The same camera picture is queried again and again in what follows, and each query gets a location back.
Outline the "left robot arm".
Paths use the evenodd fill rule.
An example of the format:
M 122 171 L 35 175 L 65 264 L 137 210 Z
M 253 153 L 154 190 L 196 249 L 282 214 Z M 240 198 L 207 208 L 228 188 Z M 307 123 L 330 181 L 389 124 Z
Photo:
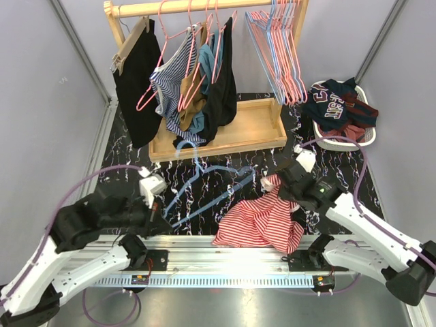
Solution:
M 161 205 L 159 199 L 147 204 L 142 196 L 130 200 L 92 193 L 61 208 L 28 266 L 1 287 L 5 308 L 1 325 L 41 326 L 67 301 L 101 278 L 120 270 L 151 266 L 143 240 L 173 232 Z M 62 271 L 72 257 L 112 228 L 124 233 L 111 248 L 80 267 Z

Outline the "red white striped tank top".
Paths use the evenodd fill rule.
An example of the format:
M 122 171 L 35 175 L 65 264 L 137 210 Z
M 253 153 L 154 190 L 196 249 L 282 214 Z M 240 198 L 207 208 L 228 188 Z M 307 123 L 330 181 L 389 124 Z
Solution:
M 279 197 L 281 181 L 274 174 L 261 179 L 266 193 L 254 200 L 241 200 L 219 222 L 213 240 L 218 247 L 274 247 L 291 254 L 297 250 L 304 228 L 293 220 L 300 205 Z

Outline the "navy tank top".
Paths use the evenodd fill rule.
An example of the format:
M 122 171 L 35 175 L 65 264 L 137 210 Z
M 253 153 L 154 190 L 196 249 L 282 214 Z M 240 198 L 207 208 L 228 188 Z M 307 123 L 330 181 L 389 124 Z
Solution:
M 302 112 L 324 132 L 343 132 L 351 125 L 372 128 L 379 115 L 378 110 L 358 99 L 354 78 L 345 82 L 329 79 L 315 83 L 308 92 Z

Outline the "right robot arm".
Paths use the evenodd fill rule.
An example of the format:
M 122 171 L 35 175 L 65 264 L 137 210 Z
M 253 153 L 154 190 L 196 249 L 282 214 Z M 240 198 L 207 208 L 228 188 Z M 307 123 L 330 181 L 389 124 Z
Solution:
M 420 242 L 359 205 L 353 195 L 326 177 L 314 179 L 296 160 L 277 171 L 279 197 L 296 202 L 353 232 L 369 246 L 348 245 L 322 234 L 308 249 L 309 264 L 316 270 L 339 266 L 385 285 L 398 300 L 417 306 L 435 280 L 435 242 Z

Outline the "maroon tank top grey trim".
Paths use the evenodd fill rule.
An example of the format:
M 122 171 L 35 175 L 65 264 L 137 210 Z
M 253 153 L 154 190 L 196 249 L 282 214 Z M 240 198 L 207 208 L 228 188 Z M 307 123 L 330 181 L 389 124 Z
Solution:
M 367 141 L 367 137 L 365 136 L 366 129 L 363 129 L 361 127 L 355 126 L 355 125 L 348 125 L 344 130 L 336 130 L 331 129 L 330 131 L 323 131 L 320 129 L 320 133 L 322 136 L 335 136 L 335 138 L 332 139 L 332 141 L 337 142 L 346 142 L 346 140 L 338 139 L 338 137 L 345 137 L 349 138 L 350 140 L 354 140 L 358 143 L 363 143 Z

